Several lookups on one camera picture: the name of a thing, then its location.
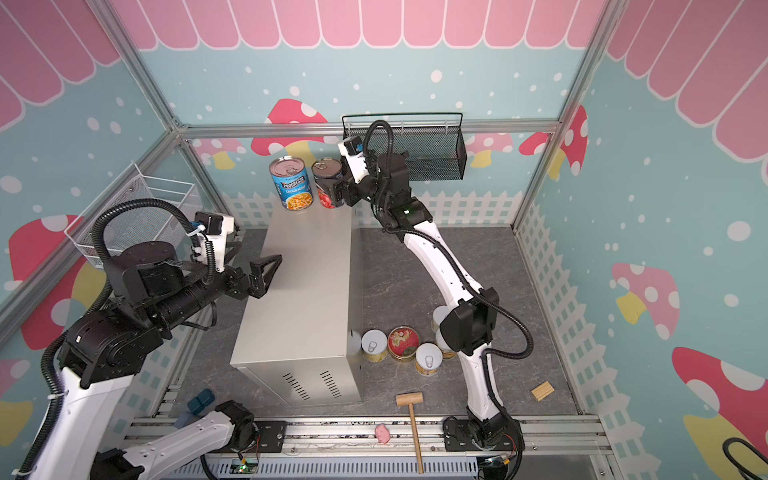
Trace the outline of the green yellow white lid can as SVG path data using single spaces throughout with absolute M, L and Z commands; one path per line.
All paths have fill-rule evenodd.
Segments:
M 452 309 L 446 305 L 438 306 L 433 310 L 431 322 L 431 328 L 433 332 L 437 332 L 439 330 L 440 325 L 451 311 Z

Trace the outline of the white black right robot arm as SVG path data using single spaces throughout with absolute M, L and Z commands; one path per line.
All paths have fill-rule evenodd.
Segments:
M 432 214 L 412 192 L 406 157 L 396 152 L 394 131 L 387 121 L 378 119 L 363 136 L 344 139 L 339 150 L 344 177 L 336 189 L 344 202 L 350 206 L 368 202 L 382 229 L 416 256 L 443 296 L 448 313 L 439 333 L 460 360 L 471 440 L 481 449 L 513 440 L 516 451 L 522 451 L 522 431 L 500 398 L 492 359 L 529 357 L 534 350 L 530 330 L 500 305 L 494 289 L 483 287 L 467 272 L 446 245 Z M 493 347 L 499 316 L 520 331 L 525 341 L 522 350 Z

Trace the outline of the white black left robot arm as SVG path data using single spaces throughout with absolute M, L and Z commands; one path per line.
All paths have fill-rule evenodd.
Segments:
M 192 243 L 189 260 L 165 241 L 109 251 L 109 224 L 133 210 L 169 213 Z M 278 255 L 231 265 L 238 245 L 228 242 L 234 222 L 199 212 L 188 218 L 176 205 L 156 198 L 128 200 L 94 221 L 91 238 L 106 273 L 90 308 L 51 342 L 41 358 L 48 409 L 17 479 L 157 479 L 209 452 L 226 448 L 244 454 L 262 439 L 253 414 L 224 402 L 203 418 L 143 447 L 100 450 L 102 437 L 123 393 L 149 355 L 180 326 L 191 327 L 217 300 L 263 297 L 281 265 Z

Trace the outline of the blue chicken noodle soup can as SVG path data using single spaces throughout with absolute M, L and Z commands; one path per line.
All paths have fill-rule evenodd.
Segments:
M 285 209 L 301 211 L 312 205 L 310 179 L 302 159 L 292 156 L 278 158 L 270 164 L 269 172 Z

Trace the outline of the dark chopped tomatoes can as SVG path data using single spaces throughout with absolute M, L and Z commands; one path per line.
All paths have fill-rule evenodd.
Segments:
M 321 205 L 327 209 L 343 206 L 343 195 L 339 191 L 344 176 L 341 161 L 330 157 L 317 160 L 312 165 L 312 173 Z

